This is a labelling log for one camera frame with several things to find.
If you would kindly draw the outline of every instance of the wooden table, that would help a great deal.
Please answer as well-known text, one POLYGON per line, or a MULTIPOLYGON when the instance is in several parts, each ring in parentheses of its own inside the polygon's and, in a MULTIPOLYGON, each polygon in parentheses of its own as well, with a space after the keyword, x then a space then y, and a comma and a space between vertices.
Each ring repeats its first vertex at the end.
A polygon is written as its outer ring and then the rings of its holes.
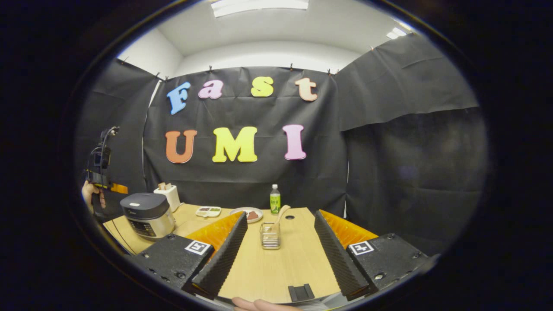
MULTIPOLYGON (((199 228, 228 216, 232 209, 222 209, 218 217, 195 215, 197 205, 182 204, 174 213, 174 234, 186 236, 199 228)), ((307 208, 292 208, 280 221, 281 248, 264 250, 259 241, 259 227, 264 221, 275 221, 276 215, 263 210, 263 218, 248 224, 248 231, 236 255, 220 297, 264 299, 272 303, 290 303, 288 286, 309 284, 315 298, 340 291, 332 269, 313 227, 315 217, 307 208)), ((124 216, 104 223, 106 229, 130 253, 136 254, 153 244, 134 233, 124 216)))

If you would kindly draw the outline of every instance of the food on plate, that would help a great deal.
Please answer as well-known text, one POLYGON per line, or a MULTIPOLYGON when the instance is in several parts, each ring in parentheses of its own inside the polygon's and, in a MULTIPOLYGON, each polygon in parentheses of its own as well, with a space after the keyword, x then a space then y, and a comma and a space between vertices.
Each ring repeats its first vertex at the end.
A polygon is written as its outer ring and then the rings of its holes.
POLYGON ((259 217, 254 211, 247 211, 246 213, 248 213, 248 217, 246 218, 247 220, 253 220, 259 217))

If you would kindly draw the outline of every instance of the foam letter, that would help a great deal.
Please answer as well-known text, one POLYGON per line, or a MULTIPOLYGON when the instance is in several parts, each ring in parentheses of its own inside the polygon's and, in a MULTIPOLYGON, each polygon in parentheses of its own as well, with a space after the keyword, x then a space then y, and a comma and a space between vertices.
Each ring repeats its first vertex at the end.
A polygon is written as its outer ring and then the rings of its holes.
POLYGON ((238 150, 240 155, 238 160, 240 162, 255 162, 257 156, 253 150, 253 138, 257 133, 257 128, 252 126, 243 127, 240 133, 236 137, 236 140, 232 137, 231 131, 228 127, 219 127, 213 130, 215 136, 217 136, 217 143, 215 145, 215 156, 212 158, 213 162, 226 162, 225 151, 231 161, 234 161, 238 150))
POLYGON ((288 152, 284 155, 286 160, 301 160, 307 154, 301 149, 301 131, 304 127, 298 124, 290 124, 282 127, 288 140, 288 152))
POLYGON ((213 100, 221 97, 223 93, 221 90, 223 89, 223 81, 221 80, 211 80, 206 83, 204 83, 204 88, 198 92, 198 96, 201 99, 211 98, 213 100))
POLYGON ((194 131, 193 129, 189 129, 188 131, 184 131, 184 137, 186 137, 186 146, 184 149, 183 154, 178 154, 176 152, 176 140, 180 136, 179 131, 171 131, 165 133, 165 137, 167 138, 167 144, 165 145, 165 155, 167 156, 167 159, 173 163, 186 163, 190 158, 192 157, 192 150, 194 149, 194 136, 198 134, 198 132, 194 131))
POLYGON ((172 115, 186 107, 186 103, 184 101, 188 98, 188 92, 186 91, 188 88, 190 88, 190 83, 185 82, 179 85, 176 89, 167 93, 167 97, 171 100, 172 115))
POLYGON ((300 97, 306 101, 314 101, 317 99, 317 94, 311 93, 311 88, 317 86, 315 82, 309 81, 308 77, 300 79, 294 82, 295 85, 300 86, 300 97))
POLYGON ((273 78, 257 77, 252 81, 252 95, 255 97, 267 97, 273 93, 273 78))

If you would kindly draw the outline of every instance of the orange letter u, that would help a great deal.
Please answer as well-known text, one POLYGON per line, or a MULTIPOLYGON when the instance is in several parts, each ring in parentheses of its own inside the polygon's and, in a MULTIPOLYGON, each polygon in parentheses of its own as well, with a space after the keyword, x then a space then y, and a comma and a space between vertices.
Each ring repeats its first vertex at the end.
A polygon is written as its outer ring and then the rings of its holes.
POLYGON ((165 133, 165 138, 167 138, 167 144, 165 148, 165 155, 167 159, 173 163, 186 163, 192 157, 192 150, 194 149, 194 136, 198 134, 193 129, 189 129, 183 132, 184 137, 186 137, 186 146, 183 154, 178 154, 176 152, 176 140, 180 136, 179 131, 171 131, 165 133))

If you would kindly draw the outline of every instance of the rice cooker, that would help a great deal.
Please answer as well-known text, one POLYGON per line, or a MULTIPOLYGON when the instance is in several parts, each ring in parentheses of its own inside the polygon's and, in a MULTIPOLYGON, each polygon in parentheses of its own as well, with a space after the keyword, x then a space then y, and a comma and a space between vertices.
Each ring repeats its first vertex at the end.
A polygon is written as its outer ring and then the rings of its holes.
POLYGON ((175 229, 175 218, 163 194, 131 194, 121 200, 120 205, 139 236, 160 239, 175 229))

